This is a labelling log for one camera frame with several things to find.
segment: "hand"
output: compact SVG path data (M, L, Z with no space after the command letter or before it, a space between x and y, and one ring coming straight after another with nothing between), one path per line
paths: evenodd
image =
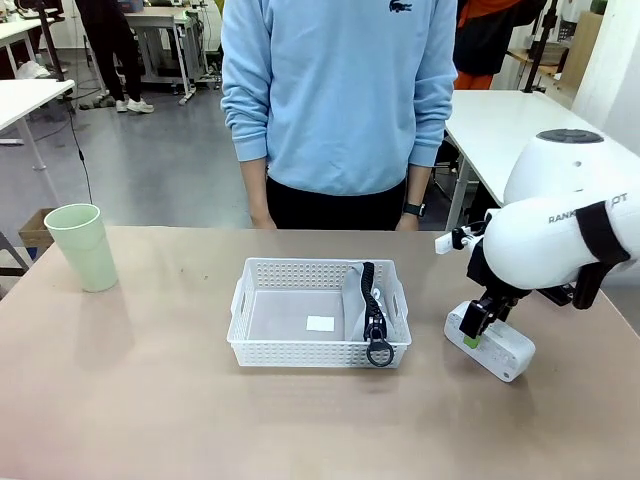
M251 215L251 223L256 230L277 230L275 222L267 212L262 215Z
M418 217L410 213L403 213L396 226L396 232L417 232L419 230Z

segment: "orange pants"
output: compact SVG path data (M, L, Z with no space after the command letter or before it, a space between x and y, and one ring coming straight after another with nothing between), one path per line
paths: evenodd
M456 90L489 90L492 81L493 75L474 76L458 72L458 79L454 85Z

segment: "black watch strap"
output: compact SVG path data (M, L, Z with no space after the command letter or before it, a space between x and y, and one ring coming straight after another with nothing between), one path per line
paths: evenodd
M412 205L411 203L405 203L402 211L404 213L409 213L411 215L415 215L417 217L424 217L426 205L423 203L422 205Z

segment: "person in blue sweatshirt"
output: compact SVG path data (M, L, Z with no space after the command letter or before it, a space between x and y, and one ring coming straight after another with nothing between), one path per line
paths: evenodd
M255 228L417 230L456 0L227 0L222 109Z

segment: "plastic cup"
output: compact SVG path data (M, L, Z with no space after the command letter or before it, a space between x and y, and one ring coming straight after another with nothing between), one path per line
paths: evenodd
M98 207L84 203L60 207L45 217L44 224L79 275L84 291L101 292L117 283L118 274Z

